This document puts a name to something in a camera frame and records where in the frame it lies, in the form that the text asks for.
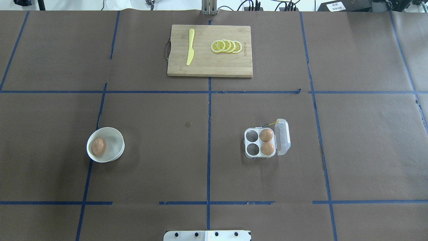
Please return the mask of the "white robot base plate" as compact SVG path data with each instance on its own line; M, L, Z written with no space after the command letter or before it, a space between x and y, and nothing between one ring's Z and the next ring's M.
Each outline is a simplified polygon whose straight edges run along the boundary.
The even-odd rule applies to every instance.
M191 230L168 231L164 241L251 241L252 235L247 230Z

